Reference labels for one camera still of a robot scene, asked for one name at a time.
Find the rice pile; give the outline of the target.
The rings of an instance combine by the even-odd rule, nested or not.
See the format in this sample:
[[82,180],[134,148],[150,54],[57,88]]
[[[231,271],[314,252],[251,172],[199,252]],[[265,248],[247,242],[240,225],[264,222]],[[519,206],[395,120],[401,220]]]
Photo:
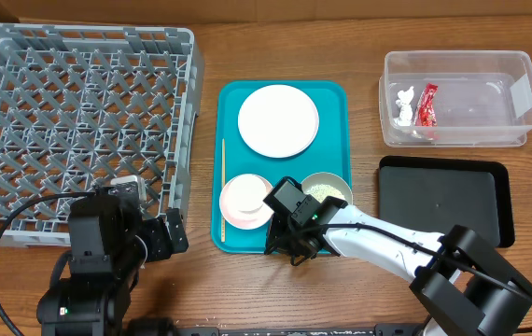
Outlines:
[[345,201],[344,195],[335,187],[328,184],[314,184],[305,189],[305,193],[311,195],[320,203],[327,197],[333,197]]

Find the large white plate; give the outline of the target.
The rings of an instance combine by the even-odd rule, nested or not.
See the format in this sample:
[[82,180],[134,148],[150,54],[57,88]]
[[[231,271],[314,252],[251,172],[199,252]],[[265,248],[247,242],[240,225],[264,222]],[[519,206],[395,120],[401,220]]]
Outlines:
[[319,113],[302,90],[275,84],[252,92],[242,103],[238,130],[258,154],[283,159],[303,152],[315,140]]

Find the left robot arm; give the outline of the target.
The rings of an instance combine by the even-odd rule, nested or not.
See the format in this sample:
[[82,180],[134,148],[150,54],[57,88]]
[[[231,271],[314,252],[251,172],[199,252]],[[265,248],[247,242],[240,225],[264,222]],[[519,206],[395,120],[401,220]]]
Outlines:
[[124,333],[139,270],[174,253],[164,220],[143,218],[143,194],[139,182],[119,178],[71,204],[71,249],[57,262],[36,309],[43,335]]

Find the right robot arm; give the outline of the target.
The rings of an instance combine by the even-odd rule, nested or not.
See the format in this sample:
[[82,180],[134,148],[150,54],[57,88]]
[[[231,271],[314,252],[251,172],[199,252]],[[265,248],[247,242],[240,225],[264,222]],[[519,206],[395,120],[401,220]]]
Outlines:
[[322,250],[362,259],[405,280],[430,316],[426,335],[513,335],[532,308],[532,284],[475,231],[412,231],[328,197],[267,197],[266,254],[298,266]]

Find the white cup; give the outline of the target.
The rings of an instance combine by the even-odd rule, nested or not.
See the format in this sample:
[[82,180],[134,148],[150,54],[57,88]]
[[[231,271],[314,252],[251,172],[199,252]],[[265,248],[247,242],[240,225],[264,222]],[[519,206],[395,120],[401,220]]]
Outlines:
[[262,207],[269,190],[269,185],[258,175],[238,175],[227,184],[224,202],[232,210],[254,213]]

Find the grey-white bowl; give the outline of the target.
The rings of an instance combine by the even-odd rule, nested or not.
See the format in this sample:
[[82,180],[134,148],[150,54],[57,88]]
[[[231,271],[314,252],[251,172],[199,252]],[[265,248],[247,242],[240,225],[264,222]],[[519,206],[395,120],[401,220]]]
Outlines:
[[301,188],[305,193],[305,189],[314,184],[328,184],[338,189],[345,197],[345,200],[349,203],[353,203],[353,192],[349,185],[338,175],[321,172],[307,176],[301,182]]

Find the red snack wrapper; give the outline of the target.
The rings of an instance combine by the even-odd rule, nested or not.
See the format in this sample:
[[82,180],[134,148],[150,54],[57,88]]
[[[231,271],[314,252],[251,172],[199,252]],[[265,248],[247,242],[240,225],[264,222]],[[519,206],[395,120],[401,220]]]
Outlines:
[[417,104],[417,111],[413,122],[414,126],[436,127],[437,120],[433,107],[433,99],[438,91],[438,86],[428,83],[424,88]]

